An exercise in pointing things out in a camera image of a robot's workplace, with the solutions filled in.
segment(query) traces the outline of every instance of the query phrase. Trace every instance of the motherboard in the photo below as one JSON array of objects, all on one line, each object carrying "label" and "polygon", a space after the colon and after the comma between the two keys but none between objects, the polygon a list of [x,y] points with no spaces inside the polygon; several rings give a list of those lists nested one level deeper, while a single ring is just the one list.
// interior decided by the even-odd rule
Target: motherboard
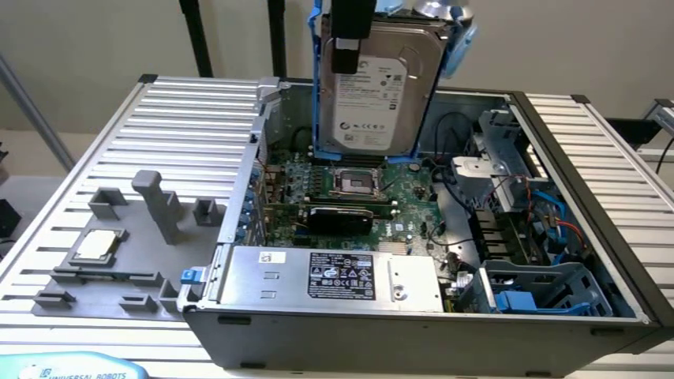
[{"label": "motherboard", "polygon": [[[269,246],[428,252],[442,259],[442,249],[428,241],[428,232],[442,222],[432,167],[420,163],[339,167],[279,151],[266,170]],[[334,213],[345,210],[354,211],[354,219],[362,218],[351,222],[347,217],[341,224]]]}]

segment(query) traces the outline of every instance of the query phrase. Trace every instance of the aluminum extrusion table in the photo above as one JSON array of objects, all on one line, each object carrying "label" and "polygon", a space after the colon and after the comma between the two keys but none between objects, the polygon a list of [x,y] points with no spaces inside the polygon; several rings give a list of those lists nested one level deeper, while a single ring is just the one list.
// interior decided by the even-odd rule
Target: aluminum extrusion table
[{"label": "aluminum extrusion table", "polygon": [[[223,370],[211,363],[183,322],[36,317],[31,314],[32,297],[49,283],[49,272],[62,262],[93,215],[87,202],[99,186],[117,186],[134,198],[130,183],[135,172],[158,170],[165,178],[163,188],[175,190],[182,201],[193,203],[197,197],[215,197],[221,203],[227,203],[241,159],[238,146],[247,137],[255,114],[257,89],[255,81],[181,77],[159,77],[153,84],[137,85],[12,252],[0,262],[0,354],[98,351],[137,362],[158,378],[298,376],[283,372]],[[661,196],[672,196],[672,191],[664,189],[660,179],[644,170],[641,160],[638,157],[634,160],[636,154],[625,149],[629,146],[592,106],[578,105],[568,96],[529,97],[562,148],[573,152],[572,161],[590,188],[598,191],[598,200],[612,217],[616,216],[628,241],[638,246],[644,244],[638,233],[645,231],[649,240],[666,243],[660,249],[646,244],[637,255],[674,302],[674,246],[668,245],[674,240],[661,240],[661,232],[666,232],[660,229],[653,234],[650,211],[636,212],[641,214],[637,219],[622,215],[625,208],[672,207],[666,196]],[[578,132],[577,136],[568,132],[569,128]],[[594,141],[592,148],[588,148],[589,141]],[[592,152],[597,151],[597,146],[601,146],[601,156]],[[602,169],[596,169],[600,163],[620,168],[612,171],[620,178],[600,177],[604,175]],[[614,179],[620,186],[630,183],[636,191],[632,199],[618,196],[618,188],[610,186]],[[657,223],[674,229],[674,215]],[[303,376],[392,377],[347,373],[306,373]],[[674,341],[642,355],[609,355],[569,377],[669,379],[674,377]]]}]

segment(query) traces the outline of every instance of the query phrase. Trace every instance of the blue plastic latch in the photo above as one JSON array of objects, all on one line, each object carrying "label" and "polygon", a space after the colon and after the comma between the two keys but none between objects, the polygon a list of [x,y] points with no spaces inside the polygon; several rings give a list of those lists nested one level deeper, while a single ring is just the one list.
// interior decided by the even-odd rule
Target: blue plastic latch
[{"label": "blue plastic latch", "polygon": [[181,275],[181,284],[201,284],[202,270],[185,270]]},{"label": "blue plastic latch", "polygon": [[504,291],[497,295],[497,308],[504,313],[536,313],[537,302],[532,292]]},{"label": "blue plastic latch", "polygon": [[504,291],[497,294],[497,308],[504,313],[584,316],[590,311],[590,303],[581,302],[570,308],[537,308],[532,292]]}]

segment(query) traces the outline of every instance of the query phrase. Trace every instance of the white wall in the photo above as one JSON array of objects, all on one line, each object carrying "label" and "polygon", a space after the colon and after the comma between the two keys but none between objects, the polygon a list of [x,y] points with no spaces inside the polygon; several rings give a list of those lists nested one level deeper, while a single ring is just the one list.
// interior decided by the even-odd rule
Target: white wall
[{"label": "white wall", "polygon": [[[198,74],[178,0],[2,0],[0,51],[67,132],[103,128],[142,73]],[[32,128],[2,86],[0,128]]]},{"label": "white wall", "polygon": [[[582,93],[610,116],[674,98],[673,0],[473,0],[481,35],[450,85]],[[287,0],[289,74],[311,75],[313,0]],[[218,76],[273,71],[265,0],[202,0]],[[62,131],[97,132],[142,73],[197,75],[175,0],[3,0],[0,51]],[[30,129],[0,90],[0,128]]]}]

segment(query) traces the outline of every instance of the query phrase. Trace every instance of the warning label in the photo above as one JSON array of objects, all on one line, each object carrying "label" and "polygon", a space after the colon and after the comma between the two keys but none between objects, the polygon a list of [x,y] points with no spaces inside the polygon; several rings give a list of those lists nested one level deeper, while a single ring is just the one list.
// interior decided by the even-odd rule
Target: warning label
[{"label": "warning label", "polygon": [[307,292],[313,298],[375,300],[373,256],[311,253]]},{"label": "warning label", "polygon": [[337,75],[334,137],[349,148],[392,147],[408,69],[398,59],[362,56],[358,72]]}]

